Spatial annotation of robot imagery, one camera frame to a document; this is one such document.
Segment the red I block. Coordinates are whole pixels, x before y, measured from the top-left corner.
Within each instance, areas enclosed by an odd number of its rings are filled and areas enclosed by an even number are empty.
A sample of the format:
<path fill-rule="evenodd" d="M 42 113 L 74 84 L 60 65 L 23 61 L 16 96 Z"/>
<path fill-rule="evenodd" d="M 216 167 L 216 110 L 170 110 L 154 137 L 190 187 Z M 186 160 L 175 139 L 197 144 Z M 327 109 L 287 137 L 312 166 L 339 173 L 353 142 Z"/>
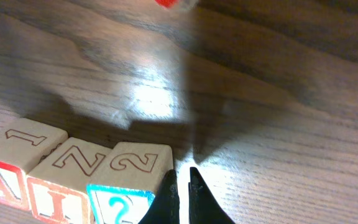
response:
<path fill-rule="evenodd" d="M 86 186 L 111 152 L 68 138 L 27 174 L 33 216 L 45 223 L 93 223 Z"/>

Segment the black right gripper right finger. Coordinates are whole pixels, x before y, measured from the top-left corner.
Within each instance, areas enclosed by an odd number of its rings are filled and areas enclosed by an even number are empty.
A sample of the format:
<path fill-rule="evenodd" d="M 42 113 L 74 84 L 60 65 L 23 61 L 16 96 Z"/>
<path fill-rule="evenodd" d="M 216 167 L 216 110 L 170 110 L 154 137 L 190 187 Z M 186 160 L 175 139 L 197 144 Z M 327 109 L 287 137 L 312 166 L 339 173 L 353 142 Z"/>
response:
<path fill-rule="evenodd" d="M 217 203 L 196 167 L 190 167 L 188 192 L 190 224 L 234 224 Z"/>

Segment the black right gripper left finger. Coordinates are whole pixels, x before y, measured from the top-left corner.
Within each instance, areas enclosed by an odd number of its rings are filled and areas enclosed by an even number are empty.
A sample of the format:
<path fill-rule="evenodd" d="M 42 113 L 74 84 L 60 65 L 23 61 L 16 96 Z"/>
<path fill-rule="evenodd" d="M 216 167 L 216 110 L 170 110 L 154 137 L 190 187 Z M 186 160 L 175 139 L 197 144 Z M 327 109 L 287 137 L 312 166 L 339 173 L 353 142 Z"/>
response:
<path fill-rule="evenodd" d="M 139 224 L 179 224 L 180 198 L 177 187 L 177 173 L 167 171 L 149 210 Z"/>

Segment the red A block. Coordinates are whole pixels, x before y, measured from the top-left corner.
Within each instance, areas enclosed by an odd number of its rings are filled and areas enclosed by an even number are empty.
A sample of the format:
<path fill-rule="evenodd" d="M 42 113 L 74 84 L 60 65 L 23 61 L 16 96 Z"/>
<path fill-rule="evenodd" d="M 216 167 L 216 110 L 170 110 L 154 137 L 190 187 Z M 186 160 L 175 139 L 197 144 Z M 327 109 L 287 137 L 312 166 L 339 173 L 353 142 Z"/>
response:
<path fill-rule="evenodd" d="M 0 130 L 0 203 L 30 210 L 27 174 L 67 139 L 66 131 L 27 118 Z"/>

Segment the blue 2 block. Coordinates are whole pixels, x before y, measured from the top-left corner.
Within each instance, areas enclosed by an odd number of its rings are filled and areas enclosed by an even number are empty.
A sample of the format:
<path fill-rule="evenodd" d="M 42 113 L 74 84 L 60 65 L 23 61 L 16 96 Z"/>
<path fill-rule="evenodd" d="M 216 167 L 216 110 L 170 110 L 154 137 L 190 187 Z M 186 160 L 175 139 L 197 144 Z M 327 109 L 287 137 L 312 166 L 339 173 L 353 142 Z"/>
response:
<path fill-rule="evenodd" d="M 171 169 L 168 145 L 116 144 L 86 186 L 96 223 L 139 223 Z"/>

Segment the red E block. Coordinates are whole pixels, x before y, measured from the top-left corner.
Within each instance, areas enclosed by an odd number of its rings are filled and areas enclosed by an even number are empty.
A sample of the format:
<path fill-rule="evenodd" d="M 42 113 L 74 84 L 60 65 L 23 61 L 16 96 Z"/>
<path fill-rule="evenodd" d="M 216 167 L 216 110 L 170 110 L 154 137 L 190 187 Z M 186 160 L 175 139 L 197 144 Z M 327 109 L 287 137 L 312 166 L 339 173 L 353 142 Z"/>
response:
<path fill-rule="evenodd" d="M 155 2 L 166 9 L 191 9 L 199 0 L 155 0 Z"/>

